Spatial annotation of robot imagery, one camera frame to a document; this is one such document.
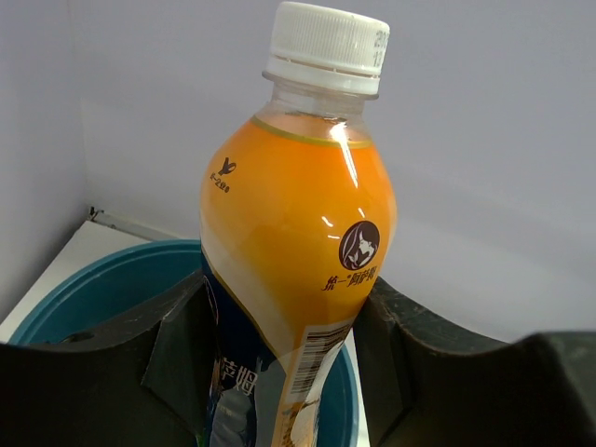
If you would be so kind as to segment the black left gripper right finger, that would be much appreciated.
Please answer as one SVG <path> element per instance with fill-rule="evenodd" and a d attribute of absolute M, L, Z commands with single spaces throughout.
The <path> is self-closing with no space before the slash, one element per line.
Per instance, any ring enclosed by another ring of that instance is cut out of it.
<path fill-rule="evenodd" d="M 504 343 L 377 279 L 354 327 L 373 446 L 591 446 L 595 335 Z"/>

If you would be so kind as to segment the orange bottle dark label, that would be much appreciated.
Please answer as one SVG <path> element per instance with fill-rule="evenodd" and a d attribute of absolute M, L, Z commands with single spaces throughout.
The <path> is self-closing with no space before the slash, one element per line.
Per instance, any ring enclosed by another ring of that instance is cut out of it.
<path fill-rule="evenodd" d="M 391 245 L 397 204 L 364 122 L 380 20 L 277 9 L 266 105 L 213 155 L 199 199 L 218 334 L 205 446 L 313 446 L 322 390 Z"/>

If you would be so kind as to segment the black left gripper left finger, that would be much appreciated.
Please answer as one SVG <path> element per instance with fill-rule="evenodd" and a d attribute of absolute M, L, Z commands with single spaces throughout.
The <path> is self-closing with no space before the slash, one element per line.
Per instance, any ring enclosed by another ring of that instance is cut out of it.
<path fill-rule="evenodd" d="M 57 343 L 2 345 L 5 446 L 195 446 L 215 337 L 203 275 Z"/>

